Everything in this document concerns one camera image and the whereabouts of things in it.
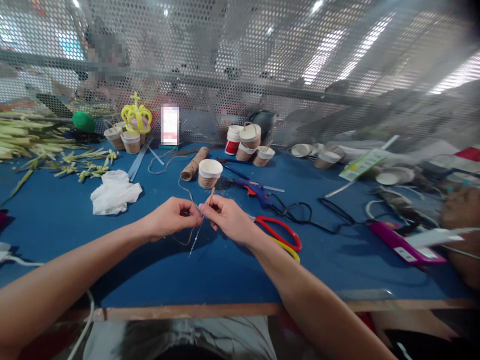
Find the black cable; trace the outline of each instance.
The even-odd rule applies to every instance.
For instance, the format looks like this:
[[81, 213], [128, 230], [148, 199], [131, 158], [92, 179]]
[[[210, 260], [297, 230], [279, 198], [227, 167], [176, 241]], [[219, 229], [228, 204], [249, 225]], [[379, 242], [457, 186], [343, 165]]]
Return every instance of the black cable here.
[[[343, 227], [350, 227], [350, 226], [353, 226], [353, 225], [368, 225], [367, 221], [364, 221], [364, 222], [355, 221], [355, 219], [352, 216], [350, 216], [345, 210], [343, 210], [341, 207], [339, 207], [337, 204], [331, 202], [330, 200], [327, 200], [326, 198], [319, 198], [318, 201], [320, 201], [320, 203], [323, 206], [325, 206], [330, 211], [332, 211], [333, 213], [337, 214], [339, 217], [341, 217], [341, 218], [343, 218], [344, 220], [347, 221], [343, 224], [339, 224], [336, 229], [330, 230], [330, 229], [328, 229], [324, 226], [321, 226], [320, 224], [317, 224], [316, 222], [312, 221], [312, 215], [313, 215], [312, 207], [309, 204], [307, 204], [306, 202], [299, 201], [299, 202], [296, 202], [293, 205], [287, 207], [287, 206], [285, 206], [283, 201], [276, 194], [268, 193], [266, 196], [269, 197], [270, 195], [274, 196], [278, 200], [278, 202], [281, 204], [281, 206], [283, 207], [283, 210], [281, 210], [277, 206], [275, 206], [274, 204], [271, 204], [271, 209], [279, 217], [285, 217], [285, 218], [287, 218], [287, 219], [289, 219], [292, 222], [297, 223], [297, 224], [308, 224], [308, 225], [315, 226], [315, 227], [319, 228], [320, 230], [323, 230], [324, 232], [332, 234], [332, 235], [339, 234]], [[309, 212], [308, 220], [298, 219], [291, 213], [291, 210], [298, 207], [298, 206], [305, 206], [308, 209], [308, 212]], [[380, 217], [385, 216], [385, 215], [393, 215], [393, 214], [383, 213], [383, 214], [380, 214], [378, 216], [375, 216], [375, 218], [371, 219], [371, 220], [375, 221], [377, 218], [380, 218]]]

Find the forearm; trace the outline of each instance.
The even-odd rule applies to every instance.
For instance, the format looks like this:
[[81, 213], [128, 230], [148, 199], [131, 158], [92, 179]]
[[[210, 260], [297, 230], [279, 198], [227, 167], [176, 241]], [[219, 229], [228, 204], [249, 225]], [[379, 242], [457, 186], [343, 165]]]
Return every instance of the forearm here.
[[325, 355], [331, 359], [395, 359], [328, 286], [267, 236], [250, 250], [275, 285], [290, 316]]
[[22, 347], [103, 274], [147, 242], [133, 223], [76, 248], [0, 290], [0, 346]]

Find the hand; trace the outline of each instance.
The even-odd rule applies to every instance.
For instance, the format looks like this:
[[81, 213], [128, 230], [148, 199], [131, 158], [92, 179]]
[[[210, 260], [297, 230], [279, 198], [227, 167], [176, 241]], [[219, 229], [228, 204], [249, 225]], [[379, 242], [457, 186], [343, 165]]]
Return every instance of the hand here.
[[211, 204], [219, 212], [208, 204], [201, 204], [200, 211], [212, 221], [211, 226], [215, 231], [220, 227], [230, 239], [247, 247], [266, 236], [232, 199], [213, 195]]
[[[480, 189], [462, 187], [460, 191], [448, 195], [441, 213], [441, 225], [445, 229], [480, 228]], [[480, 232], [460, 235], [465, 241], [447, 244], [448, 247], [480, 256]], [[451, 264], [460, 273], [463, 281], [480, 292], [480, 261], [448, 250]]]
[[203, 222], [193, 202], [171, 197], [138, 221], [145, 235], [155, 242], [186, 228], [196, 228]]

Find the blue glue gun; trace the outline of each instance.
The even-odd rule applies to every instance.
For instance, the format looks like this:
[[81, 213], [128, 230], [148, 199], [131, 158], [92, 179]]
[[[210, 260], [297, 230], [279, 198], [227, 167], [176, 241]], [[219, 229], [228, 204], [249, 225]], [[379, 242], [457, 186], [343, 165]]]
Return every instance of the blue glue gun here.
[[267, 197], [267, 194], [264, 192], [264, 187], [261, 184], [253, 184], [249, 180], [242, 178], [234, 178], [232, 180], [227, 179], [230, 182], [233, 182], [235, 186], [240, 188], [246, 188], [248, 190], [248, 195], [256, 197], [260, 203], [260, 207], [264, 210], [270, 209], [272, 202]]

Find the wooden table edge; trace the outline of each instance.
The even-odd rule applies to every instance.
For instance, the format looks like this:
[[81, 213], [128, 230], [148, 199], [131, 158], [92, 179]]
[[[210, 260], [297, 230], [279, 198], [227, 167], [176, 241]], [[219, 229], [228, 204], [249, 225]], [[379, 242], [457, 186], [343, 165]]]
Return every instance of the wooden table edge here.
[[[391, 310], [434, 310], [434, 309], [475, 309], [479, 305], [468, 299], [448, 300], [375, 300], [347, 301], [346, 304], [355, 313]], [[154, 307], [106, 307], [97, 308], [94, 321], [119, 320], [160, 320], [182, 318], [229, 318], [272, 316], [284, 311], [279, 302], [239, 303], [217, 305], [168, 305]], [[85, 321], [89, 316], [87, 309], [71, 309], [60, 319], [60, 322]]]

